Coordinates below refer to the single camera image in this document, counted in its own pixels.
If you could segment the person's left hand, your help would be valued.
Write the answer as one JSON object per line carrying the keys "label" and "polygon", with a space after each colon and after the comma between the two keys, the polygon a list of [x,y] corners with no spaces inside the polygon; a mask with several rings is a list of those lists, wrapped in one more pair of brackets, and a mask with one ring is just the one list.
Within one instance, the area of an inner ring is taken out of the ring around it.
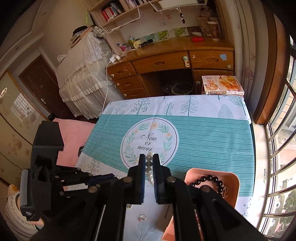
{"label": "person's left hand", "polygon": [[36,229],[41,230],[44,227],[44,221],[40,218],[38,221],[29,221],[29,224],[36,226]]}

